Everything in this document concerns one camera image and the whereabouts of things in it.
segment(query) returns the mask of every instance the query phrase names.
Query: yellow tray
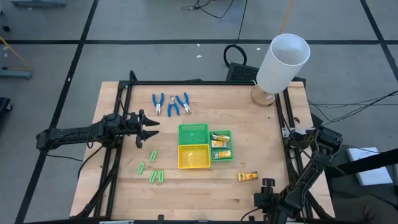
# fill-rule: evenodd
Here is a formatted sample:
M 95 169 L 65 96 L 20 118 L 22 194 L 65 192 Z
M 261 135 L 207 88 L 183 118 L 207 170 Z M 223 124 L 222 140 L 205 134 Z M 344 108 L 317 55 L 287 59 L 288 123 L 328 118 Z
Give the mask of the yellow tray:
M 178 147 L 179 169 L 209 168 L 210 165 L 210 148 L 208 144 Z

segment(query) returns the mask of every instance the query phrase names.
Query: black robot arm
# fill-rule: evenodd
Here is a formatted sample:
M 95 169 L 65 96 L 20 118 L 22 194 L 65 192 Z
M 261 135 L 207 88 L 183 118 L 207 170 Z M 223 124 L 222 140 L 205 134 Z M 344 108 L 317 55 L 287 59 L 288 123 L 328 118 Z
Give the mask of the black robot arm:
M 261 187 L 261 193 L 254 194 L 254 205 L 266 213 L 266 222 L 286 223 L 287 217 L 295 217 L 302 209 L 305 194 L 340 150 L 341 134 L 320 127 L 300 134 L 290 132 L 288 144 L 299 149 L 311 148 L 310 162 L 305 166 L 298 179 L 281 191 L 273 194 L 272 186 Z
M 84 142 L 100 142 L 104 147 L 117 147 L 119 141 L 117 137 L 121 135 L 136 135 L 136 146 L 142 148 L 142 140 L 154 136 L 158 131 L 145 131 L 145 126 L 155 126 L 159 123 L 148 119 L 144 110 L 140 110 L 139 114 L 131 113 L 127 120 L 119 114 L 112 113 L 106 115 L 95 124 L 82 128 L 68 129 L 47 129 L 36 136 L 36 148 L 42 152 L 56 149 L 66 144 L 77 144 Z

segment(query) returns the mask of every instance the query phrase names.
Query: green tray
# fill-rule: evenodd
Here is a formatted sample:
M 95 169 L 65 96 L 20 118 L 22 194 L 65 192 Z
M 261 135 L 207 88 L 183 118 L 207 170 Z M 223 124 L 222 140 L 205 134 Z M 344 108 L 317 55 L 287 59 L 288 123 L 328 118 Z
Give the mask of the green tray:
M 213 147 L 211 146 L 211 134 L 213 134 L 213 133 L 222 134 L 222 135 L 225 135 L 225 136 L 228 136 L 228 137 L 231 138 L 231 139 L 229 139 L 229 142 L 228 142 L 228 144 L 229 144 L 229 148 L 228 149 L 231 150 L 231 157 L 222 158 L 222 159 L 213 159 L 213 152 L 224 151 L 224 150 L 227 149 L 227 148 L 215 148 L 215 149 L 213 149 Z M 210 159 L 211 159 L 211 161 L 232 161 L 232 160 L 234 160 L 234 147 L 233 147 L 233 144 L 232 144 L 231 131 L 229 131 L 229 130 L 225 130 L 225 131 L 210 131 L 209 132 L 209 139 L 210 139 Z
M 180 124 L 178 127 L 178 144 L 209 144 L 207 124 Z

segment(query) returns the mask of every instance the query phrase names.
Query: wooden lamp base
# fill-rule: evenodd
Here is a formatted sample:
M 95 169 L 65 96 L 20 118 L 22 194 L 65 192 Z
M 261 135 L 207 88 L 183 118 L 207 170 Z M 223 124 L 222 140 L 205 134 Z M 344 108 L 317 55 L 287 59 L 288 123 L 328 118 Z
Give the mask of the wooden lamp base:
M 272 93 L 267 93 L 262 90 L 259 85 L 253 87 L 250 93 L 250 98 L 257 106 L 266 107 L 275 102 L 275 96 Z

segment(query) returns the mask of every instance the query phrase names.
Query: blue-handled pliers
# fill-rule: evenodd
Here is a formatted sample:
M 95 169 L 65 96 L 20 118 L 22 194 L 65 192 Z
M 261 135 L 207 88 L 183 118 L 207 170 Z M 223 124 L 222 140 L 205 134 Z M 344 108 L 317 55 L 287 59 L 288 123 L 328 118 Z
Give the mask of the blue-handled pliers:
M 156 96 L 154 94 L 152 94 L 152 101 L 154 102 L 154 105 L 156 107 L 156 114 L 160 115 L 160 107 L 163 105 L 163 98 L 164 98 L 164 94 L 162 93 L 160 96 L 160 102 L 157 103 L 156 102 Z
M 185 102 L 187 102 L 187 103 L 183 103 L 178 96 L 175 96 L 175 97 L 176 97 L 177 101 L 181 104 L 181 106 L 183 106 L 185 108 L 185 111 L 188 114 L 191 114 L 192 112 L 191 112 L 191 108 L 189 107 L 189 98 L 188 98 L 187 93 L 184 93 L 184 96 L 185 96 Z
M 170 96 L 170 103 L 169 107 L 167 108 L 167 113 L 169 114 L 169 116 L 172 115 L 172 105 L 174 105 L 174 108 L 177 111 L 177 115 L 180 115 L 180 110 L 178 109 L 177 104 L 174 103 L 174 97 Z

